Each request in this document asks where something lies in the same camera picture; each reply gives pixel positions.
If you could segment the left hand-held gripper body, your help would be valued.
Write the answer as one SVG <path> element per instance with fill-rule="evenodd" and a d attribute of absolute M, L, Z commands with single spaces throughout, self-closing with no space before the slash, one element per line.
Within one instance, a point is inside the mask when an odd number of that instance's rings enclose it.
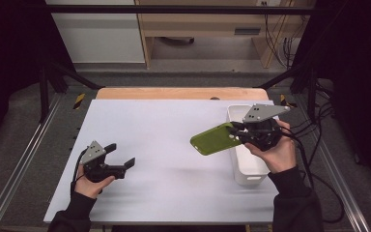
<path fill-rule="evenodd" d="M 88 148 L 83 152 L 81 164 L 84 167 L 86 177 L 94 183 L 98 183 L 109 176 L 114 176 L 115 179 L 124 179 L 126 169 L 123 165 L 109 165 L 105 163 L 105 158 L 109 153 L 106 153 L 96 140 L 94 140 Z"/>

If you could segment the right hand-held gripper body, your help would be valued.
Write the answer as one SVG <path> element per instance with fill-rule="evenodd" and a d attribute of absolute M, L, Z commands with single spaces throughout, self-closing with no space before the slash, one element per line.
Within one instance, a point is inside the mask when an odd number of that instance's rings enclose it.
<path fill-rule="evenodd" d="M 282 136 L 281 127 L 274 117 L 289 111 L 289 106 L 255 103 L 243 116 L 238 138 L 242 143 L 250 143 L 262 152 L 269 150 Z"/>

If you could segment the green phone case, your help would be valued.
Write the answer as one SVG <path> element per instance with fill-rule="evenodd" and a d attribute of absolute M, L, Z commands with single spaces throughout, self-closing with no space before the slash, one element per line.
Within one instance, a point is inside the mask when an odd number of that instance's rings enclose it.
<path fill-rule="evenodd" d="M 203 156 L 239 146 L 242 143 L 235 135 L 230 133 L 229 130 L 232 128 L 231 123 L 223 123 L 192 136 L 190 144 Z"/>

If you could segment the white plastic bin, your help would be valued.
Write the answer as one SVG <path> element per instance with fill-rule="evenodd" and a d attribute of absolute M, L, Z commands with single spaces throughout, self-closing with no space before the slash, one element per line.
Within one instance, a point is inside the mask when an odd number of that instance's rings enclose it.
<path fill-rule="evenodd" d="M 250 108 L 250 105 L 230 105 L 227 109 L 227 120 L 241 122 Z M 265 163 L 252 155 L 244 145 L 231 148 L 230 157 L 234 179 L 239 185 L 260 185 L 267 177 L 269 170 Z"/>

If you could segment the person's left hand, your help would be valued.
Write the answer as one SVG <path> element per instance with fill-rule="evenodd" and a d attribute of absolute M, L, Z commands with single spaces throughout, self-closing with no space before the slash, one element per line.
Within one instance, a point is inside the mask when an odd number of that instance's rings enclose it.
<path fill-rule="evenodd" d="M 100 192 L 115 180 L 114 176 L 109 176 L 104 180 L 94 183 L 91 182 L 84 173 L 84 167 L 78 166 L 77 180 L 75 181 L 74 191 L 92 199 L 96 199 Z"/>

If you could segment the person's right hand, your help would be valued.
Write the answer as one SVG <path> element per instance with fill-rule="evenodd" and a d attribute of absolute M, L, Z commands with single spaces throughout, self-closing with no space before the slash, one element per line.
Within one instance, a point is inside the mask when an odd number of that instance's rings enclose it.
<path fill-rule="evenodd" d="M 260 158 L 273 174 L 294 168 L 297 165 L 295 142 L 288 136 L 283 135 L 276 146 L 262 152 L 250 143 L 244 146 L 250 153 Z"/>

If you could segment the white table mat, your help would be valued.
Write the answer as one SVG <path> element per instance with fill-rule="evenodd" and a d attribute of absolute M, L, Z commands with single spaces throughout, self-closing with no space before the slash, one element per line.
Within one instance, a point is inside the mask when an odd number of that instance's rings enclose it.
<path fill-rule="evenodd" d="M 230 101 L 94 100 L 44 216 L 70 201 L 80 153 L 92 142 L 116 144 L 105 161 L 134 160 L 124 179 L 106 187 L 90 214 L 100 224 L 246 224 L 269 222 L 276 188 L 270 179 L 241 186 L 229 152 L 200 155 L 190 138 L 224 123 Z"/>

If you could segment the wooden table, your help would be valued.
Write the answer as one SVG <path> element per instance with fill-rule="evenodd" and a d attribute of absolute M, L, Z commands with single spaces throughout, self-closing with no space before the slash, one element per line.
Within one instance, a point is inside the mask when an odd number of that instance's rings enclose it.
<path fill-rule="evenodd" d="M 267 101 L 261 88 L 240 87 L 116 87 L 101 88 L 97 100 L 253 100 Z"/>

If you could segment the light wooden desk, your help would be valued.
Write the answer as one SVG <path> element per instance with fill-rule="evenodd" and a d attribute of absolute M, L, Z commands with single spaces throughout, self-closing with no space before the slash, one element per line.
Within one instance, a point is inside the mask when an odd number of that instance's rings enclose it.
<path fill-rule="evenodd" d="M 313 7 L 316 0 L 134 0 L 141 5 L 190 5 L 223 7 Z M 299 38 L 306 28 L 306 15 L 248 14 L 140 14 L 141 35 L 157 37 L 250 38 L 264 68 L 271 65 L 285 38 Z"/>

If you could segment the black curtain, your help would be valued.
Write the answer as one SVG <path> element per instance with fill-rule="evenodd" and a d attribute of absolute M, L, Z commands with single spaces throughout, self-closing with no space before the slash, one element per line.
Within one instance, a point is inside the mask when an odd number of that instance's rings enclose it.
<path fill-rule="evenodd" d="M 333 83 L 333 104 L 361 159 L 371 168 L 371 0 L 316 0 L 294 63 Z"/>
<path fill-rule="evenodd" d="M 56 63 L 74 69 L 52 14 L 26 8 L 45 4 L 45 0 L 0 0 L 0 126 L 11 94 L 39 81 L 37 54 L 26 41 L 23 25 L 39 38 Z"/>

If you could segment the white cabinet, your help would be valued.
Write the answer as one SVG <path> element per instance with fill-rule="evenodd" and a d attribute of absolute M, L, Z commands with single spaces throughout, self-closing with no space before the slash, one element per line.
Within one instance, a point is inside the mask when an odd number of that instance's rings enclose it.
<path fill-rule="evenodd" d="M 144 63 L 136 14 L 53 14 L 75 64 Z"/>

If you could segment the black frame strut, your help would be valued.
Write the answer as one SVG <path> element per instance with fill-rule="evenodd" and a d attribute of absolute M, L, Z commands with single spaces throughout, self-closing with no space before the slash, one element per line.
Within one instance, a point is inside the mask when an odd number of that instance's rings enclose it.
<path fill-rule="evenodd" d="M 309 65 L 300 63 L 297 66 L 291 68 L 290 70 L 283 72 L 277 77 L 272 78 L 271 80 L 260 84 L 259 88 L 267 90 L 273 85 L 289 78 L 293 78 L 293 82 L 290 86 L 292 94 L 301 93 L 304 88 L 307 88 L 307 107 L 306 113 L 308 118 L 315 123 L 316 122 L 316 89 L 317 89 L 317 73 L 316 70 Z"/>
<path fill-rule="evenodd" d="M 64 77 L 71 77 L 73 80 L 83 84 L 84 86 L 92 89 L 99 90 L 102 88 L 87 78 L 81 76 L 76 71 L 68 69 L 57 63 L 50 63 L 44 65 L 39 70 L 39 83 L 41 95 L 41 119 L 44 122 L 49 115 L 49 97 L 48 97 L 48 84 L 51 84 L 56 93 L 66 93 L 69 86 L 64 80 Z"/>

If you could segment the aluminium rail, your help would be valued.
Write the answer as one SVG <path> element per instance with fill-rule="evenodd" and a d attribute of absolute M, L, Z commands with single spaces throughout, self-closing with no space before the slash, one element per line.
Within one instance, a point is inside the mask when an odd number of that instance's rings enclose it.
<path fill-rule="evenodd" d="M 324 103 L 315 108 L 316 122 L 313 123 L 306 113 L 307 99 L 300 95 L 294 95 L 294 99 L 305 121 L 312 127 L 312 130 L 308 130 L 306 134 L 312 138 L 314 143 L 313 157 L 317 156 L 324 164 L 330 179 L 330 186 L 341 202 L 341 209 L 347 215 L 350 224 L 353 226 L 354 232 L 371 232 L 348 184 L 332 158 L 328 145 L 323 139 L 322 120 L 333 112 L 332 107 Z"/>
<path fill-rule="evenodd" d="M 16 167 L 11 174 L 9 180 L 4 186 L 0 193 L 0 221 L 3 215 L 6 213 L 14 194 L 16 193 L 31 161 L 33 160 L 35 154 L 37 153 L 44 136 L 58 111 L 59 105 L 64 98 L 64 94 L 55 94 L 49 105 L 49 111 L 45 119 L 38 124 L 35 132 L 30 139 L 28 145 L 20 157 L 20 160 L 16 164 Z"/>

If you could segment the black horizontal frame bar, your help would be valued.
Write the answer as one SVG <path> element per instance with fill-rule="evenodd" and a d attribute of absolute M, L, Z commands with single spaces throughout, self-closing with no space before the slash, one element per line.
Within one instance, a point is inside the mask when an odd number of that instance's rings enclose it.
<path fill-rule="evenodd" d="M 313 15 L 315 8 L 223 7 L 170 5 L 47 5 L 51 13 L 65 14 L 198 14 L 198 15 Z"/>

